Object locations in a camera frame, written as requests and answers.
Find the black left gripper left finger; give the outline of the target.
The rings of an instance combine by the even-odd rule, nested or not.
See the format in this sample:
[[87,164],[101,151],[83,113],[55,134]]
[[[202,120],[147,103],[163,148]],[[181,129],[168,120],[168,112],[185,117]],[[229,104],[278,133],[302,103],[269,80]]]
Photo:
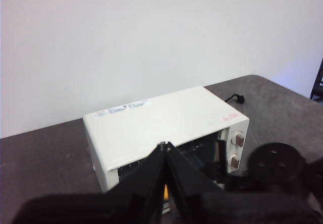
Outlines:
[[166,144],[160,143],[106,193],[46,195],[26,202],[13,223],[159,223]]

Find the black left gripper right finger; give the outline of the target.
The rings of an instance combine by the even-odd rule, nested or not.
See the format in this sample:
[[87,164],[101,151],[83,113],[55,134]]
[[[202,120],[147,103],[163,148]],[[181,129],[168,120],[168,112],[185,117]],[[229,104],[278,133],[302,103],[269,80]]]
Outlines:
[[249,156],[251,181],[221,189],[173,145],[167,147],[169,188],[186,223],[318,223],[307,196],[318,196],[318,162],[292,146],[267,143]]

